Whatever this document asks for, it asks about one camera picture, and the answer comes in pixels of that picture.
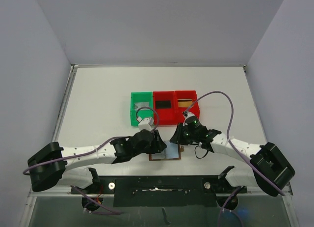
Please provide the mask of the brown leather card holder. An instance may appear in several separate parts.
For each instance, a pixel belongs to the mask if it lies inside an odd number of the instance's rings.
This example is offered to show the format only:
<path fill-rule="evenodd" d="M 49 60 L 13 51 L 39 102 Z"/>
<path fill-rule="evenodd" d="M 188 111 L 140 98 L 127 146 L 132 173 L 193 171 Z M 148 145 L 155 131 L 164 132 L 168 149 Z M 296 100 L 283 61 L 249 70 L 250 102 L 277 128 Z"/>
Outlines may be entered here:
<path fill-rule="evenodd" d="M 160 152 L 149 155 L 149 161 L 171 161 L 180 160 L 181 153 L 184 152 L 184 146 L 165 141 L 166 148 Z"/>

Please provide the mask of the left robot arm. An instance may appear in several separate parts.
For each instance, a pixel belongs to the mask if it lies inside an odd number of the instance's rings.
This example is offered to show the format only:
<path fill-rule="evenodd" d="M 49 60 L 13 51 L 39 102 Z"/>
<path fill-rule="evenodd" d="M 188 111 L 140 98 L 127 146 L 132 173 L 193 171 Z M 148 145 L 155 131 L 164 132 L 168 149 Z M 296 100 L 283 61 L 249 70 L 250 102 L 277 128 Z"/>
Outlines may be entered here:
<path fill-rule="evenodd" d="M 89 166 L 124 163 L 142 153 L 161 153 L 166 147 L 158 130 L 142 130 L 133 136 L 112 137 L 100 145 L 85 147 L 61 147 L 58 142 L 51 142 L 28 159 L 23 174 L 30 176 L 34 192 L 63 182 L 94 193 L 100 181 Z"/>

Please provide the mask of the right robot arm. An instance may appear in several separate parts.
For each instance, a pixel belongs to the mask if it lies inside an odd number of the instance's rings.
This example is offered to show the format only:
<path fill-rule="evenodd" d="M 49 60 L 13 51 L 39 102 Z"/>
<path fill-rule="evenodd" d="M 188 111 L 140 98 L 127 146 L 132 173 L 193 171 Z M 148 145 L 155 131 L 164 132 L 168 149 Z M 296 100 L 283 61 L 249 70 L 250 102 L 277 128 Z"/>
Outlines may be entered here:
<path fill-rule="evenodd" d="M 196 144 L 208 152 L 243 161 L 252 169 L 252 172 L 232 169 L 219 178 L 219 188 L 224 192 L 230 192 L 236 186 L 252 186 L 276 197 L 283 194 L 283 188 L 295 176 L 294 168 L 277 145 L 271 142 L 259 145 L 232 139 L 219 130 L 208 129 L 194 115 L 177 125 L 170 142 Z"/>

